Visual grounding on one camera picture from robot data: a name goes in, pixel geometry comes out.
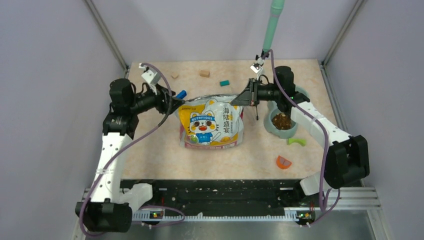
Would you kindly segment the pink pet food bag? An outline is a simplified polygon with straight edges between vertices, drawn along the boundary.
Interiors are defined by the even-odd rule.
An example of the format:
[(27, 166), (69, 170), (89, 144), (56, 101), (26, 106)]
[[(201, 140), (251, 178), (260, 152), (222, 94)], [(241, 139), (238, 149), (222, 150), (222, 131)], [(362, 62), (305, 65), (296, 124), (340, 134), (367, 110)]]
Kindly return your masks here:
[(180, 145), (201, 150), (240, 145), (244, 138), (244, 108), (231, 105), (235, 98), (235, 94), (213, 94), (187, 100), (176, 111)]

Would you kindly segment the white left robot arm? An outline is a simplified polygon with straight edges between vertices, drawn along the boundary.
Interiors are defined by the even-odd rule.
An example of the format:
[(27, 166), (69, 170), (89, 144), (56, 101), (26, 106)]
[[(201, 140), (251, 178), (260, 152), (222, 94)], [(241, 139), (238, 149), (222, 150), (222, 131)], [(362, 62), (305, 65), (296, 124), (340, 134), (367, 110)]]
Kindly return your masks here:
[[(111, 103), (102, 124), (102, 147), (93, 183), (83, 201), (75, 206), (79, 228), (87, 237), (105, 233), (125, 233), (133, 214), (144, 204), (154, 207), (160, 193), (151, 184), (137, 183), (128, 192), (121, 191), (121, 178), (127, 160), (127, 150), (158, 130), (167, 118), (183, 103), (165, 75), (151, 63), (140, 63), (145, 92), (137, 92), (127, 78), (110, 83)], [(162, 120), (147, 133), (134, 138), (138, 116), (151, 109), (163, 115)]]

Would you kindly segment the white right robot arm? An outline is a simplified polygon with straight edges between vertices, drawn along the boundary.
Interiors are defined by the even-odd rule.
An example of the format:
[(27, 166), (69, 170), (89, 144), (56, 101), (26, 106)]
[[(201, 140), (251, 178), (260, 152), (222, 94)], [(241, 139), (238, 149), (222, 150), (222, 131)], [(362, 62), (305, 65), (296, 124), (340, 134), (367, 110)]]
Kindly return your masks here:
[(302, 126), (322, 146), (324, 153), (321, 169), (298, 181), (293, 200), (307, 206), (315, 194), (328, 189), (340, 189), (370, 174), (368, 142), (353, 136), (324, 117), (308, 96), (299, 92), (294, 84), (294, 73), (288, 66), (272, 68), (273, 82), (261, 83), (265, 61), (257, 58), (250, 66), (256, 74), (243, 91), (231, 101), (234, 106), (256, 107), (261, 101), (272, 102), (288, 115), (291, 121)]

